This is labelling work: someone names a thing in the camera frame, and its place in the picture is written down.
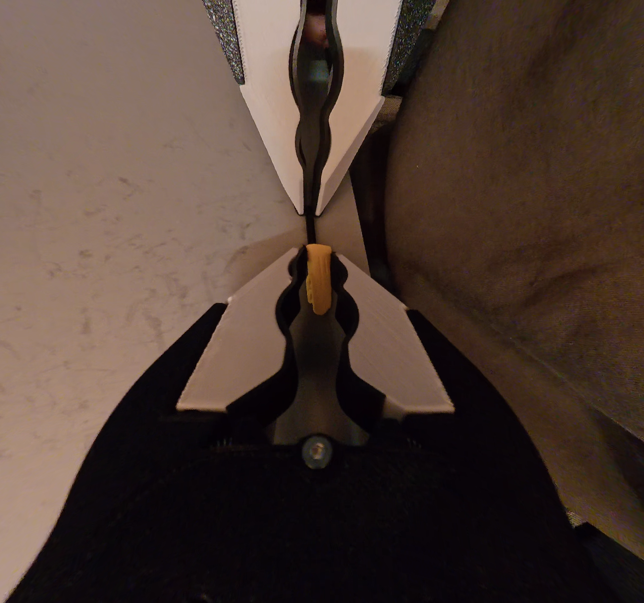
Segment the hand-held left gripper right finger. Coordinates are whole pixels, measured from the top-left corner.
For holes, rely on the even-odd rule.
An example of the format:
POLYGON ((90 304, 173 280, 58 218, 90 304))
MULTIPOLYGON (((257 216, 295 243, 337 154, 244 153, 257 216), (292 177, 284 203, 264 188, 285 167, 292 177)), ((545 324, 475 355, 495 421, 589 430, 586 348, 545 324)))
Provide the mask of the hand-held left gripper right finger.
POLYGON ((453 414, 405 304, 343 255, 332 254, 330 274, 343 333, 335 386, 344 414, 362 430, 453 414))

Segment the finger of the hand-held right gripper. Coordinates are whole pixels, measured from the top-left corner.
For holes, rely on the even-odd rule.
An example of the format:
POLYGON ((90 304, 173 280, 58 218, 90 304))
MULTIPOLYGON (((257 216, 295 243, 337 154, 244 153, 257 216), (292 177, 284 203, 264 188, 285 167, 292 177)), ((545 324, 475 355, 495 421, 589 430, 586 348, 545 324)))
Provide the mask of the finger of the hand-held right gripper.
POLYGON ((402 0, 334 0, 332 23, 339 39, 341 87, 330 112, 330 152, 321 173, 316 213, 339 187, 384 103, 382 87, 402 0))
POLYGON ((303 170, 296 153, 300 122, 290 84, 290 51, 301 0, 232 0, 243 64, 240 91, 279 180, 303 213, 303 170))

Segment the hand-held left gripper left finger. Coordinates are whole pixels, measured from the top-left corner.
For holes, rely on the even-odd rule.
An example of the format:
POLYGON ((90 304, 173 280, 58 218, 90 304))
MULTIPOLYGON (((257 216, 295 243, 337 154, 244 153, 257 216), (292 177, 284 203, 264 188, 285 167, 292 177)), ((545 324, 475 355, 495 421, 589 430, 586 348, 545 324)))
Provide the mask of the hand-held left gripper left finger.
POLYGON ((293 403, 298 370, 290 326, 300 312, 307 250, 292 248, 232 295, 176 404, 265 427, 293 403))

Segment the yellow plastic toy piece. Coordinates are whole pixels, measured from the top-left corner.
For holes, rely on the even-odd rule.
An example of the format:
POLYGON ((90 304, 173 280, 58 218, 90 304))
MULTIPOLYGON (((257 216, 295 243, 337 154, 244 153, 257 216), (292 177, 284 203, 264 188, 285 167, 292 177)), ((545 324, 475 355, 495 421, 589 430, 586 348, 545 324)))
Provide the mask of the yellow plastic toy piece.
POLYGON ((307 245, 307 300, 315 315, 325 315, 332 306, 332 249, 328 245, 307 245))

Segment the person's brown shirt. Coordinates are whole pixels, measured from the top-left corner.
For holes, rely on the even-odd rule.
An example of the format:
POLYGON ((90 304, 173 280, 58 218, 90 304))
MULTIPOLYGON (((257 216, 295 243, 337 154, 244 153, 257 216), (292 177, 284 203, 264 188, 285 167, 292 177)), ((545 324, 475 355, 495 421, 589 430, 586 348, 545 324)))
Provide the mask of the person's brown shirt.
POLYGON ((396 122, 403 301, 643 556, 643 0, 450 0, 396 122))

